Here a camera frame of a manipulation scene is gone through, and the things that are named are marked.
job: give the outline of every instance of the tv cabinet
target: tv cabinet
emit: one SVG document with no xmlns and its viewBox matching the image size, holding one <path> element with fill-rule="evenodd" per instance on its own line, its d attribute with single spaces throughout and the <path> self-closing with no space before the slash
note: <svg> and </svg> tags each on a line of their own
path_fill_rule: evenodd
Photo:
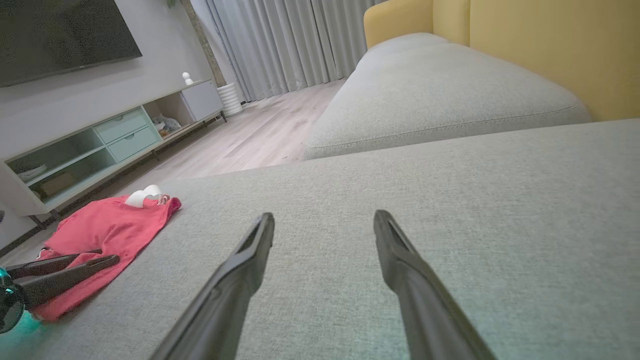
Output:
<svg viewBox="0 0 640 360">
<path fill-rule="evenodd" d="M 224 119 L 222 108 L 215 84 L 207 80 L 100 119 L 0 162 L 0 198 L 21 216 L 55 215 L 56 208 L 199 124 Z M 180 128 L 161 136 L 152 122 L 158 115 L 177 120 Z M 24 177 L 26 171 L 36 168 L 40 169 L 37 175 Z"/>
</svg>

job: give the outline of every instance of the sofa cushion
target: sofa cushion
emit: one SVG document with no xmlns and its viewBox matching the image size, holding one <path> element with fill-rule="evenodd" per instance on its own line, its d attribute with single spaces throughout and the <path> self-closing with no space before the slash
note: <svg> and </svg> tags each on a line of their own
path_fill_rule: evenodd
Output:
<svg viewBox="0 0 640 360">
<path fill-rule="evenodd" d="M 275 216 L 237 359 L 408 359 L 382 279 L 387 209 L 498 359 L 633 359 L 640 120 L 547 127 L 162 184 L 182 209 L 21 359 L 148 359 L 251 221 Z"/>
<path fill-rule="evenodd" d="M 435 39 L 412 34 L 373 47 L 313 127 L 305 159 L 590 121 L 561 86 Z"/>
</svg>

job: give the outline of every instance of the television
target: television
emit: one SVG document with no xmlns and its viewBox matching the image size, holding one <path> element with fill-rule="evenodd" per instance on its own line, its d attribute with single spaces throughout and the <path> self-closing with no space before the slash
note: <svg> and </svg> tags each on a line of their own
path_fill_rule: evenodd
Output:
<svg viewBox="0 0 640 360">
<path fill-rule="evenodd" d="M 114 0 L 0 0 L 0 87 L 140 56 Z"/>
</svg>

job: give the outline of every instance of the wall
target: wall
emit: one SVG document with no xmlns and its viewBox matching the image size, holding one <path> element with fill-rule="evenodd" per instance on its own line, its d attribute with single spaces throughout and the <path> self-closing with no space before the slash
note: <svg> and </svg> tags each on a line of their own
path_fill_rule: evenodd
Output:
<svg viewBox="0 0 640 360">
<path fill-rule="evenodd" d="M 115 0 L 142 57 L 0 88 L 0 158 L 9 158 L 119 110 L 184 86 L 182 73 L 211 79 L 204 52 L 179 3 Z M 0 203 L 0 209 L 6 206 Z M 0 247 L 34 227 L 7 211 Z"/>
<path fill-rule="evenodd" d="M 216 57 L 218 66 L 220 66 L 220 70 L 222 71 L 222 76 L 225 77 L 227 83 L 234 82 L 236 84 L 236 93 L 238 94 L 238 99 L 240 99 L 240 102 L 243 102 L 244 94 L 242 93 L 242 88 L 238 84 L 236 73 L 234 72 L 233 67 L 231 67 L 231 63 L 227 58 L 225 48 L 222 46 L 222 39 L 216 31 L 216 26 L 213 23 L 211 12 L 209 11 L 209 7 L 207 6 L 207 0 L 191 0 L 191 4 L 193 5 L 193 9 L 196 11 L 198 18 L 200 19 L 200 23 L 205 35 L 207 35 L 209 45 L 211 45 L 211 50 L 213 50 L 213 55 Z"/>
</svg>

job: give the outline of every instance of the yellow sofa cushion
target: yellow sofa cushion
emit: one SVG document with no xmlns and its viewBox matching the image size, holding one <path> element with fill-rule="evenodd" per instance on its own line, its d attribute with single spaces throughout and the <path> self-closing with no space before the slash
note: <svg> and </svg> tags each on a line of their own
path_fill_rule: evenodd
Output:
<svg viewBox="0 0 640 360">
<path fill-rule="evenodd" d="M 367 47 L 413 33 L 433 32 L 432 0 L 388 0 L 364 14 Z"/>
<path fill-rule="evenodd" d="M 469 46 L 470 0 L 433 0 L 433 33 Z"/>
<path fill-rule="evenodd" d="M 596 120 L 640 117 L 639 15 L 638 0 L 473 0 L 470 44 L 569 89 Z"/>
</svg>

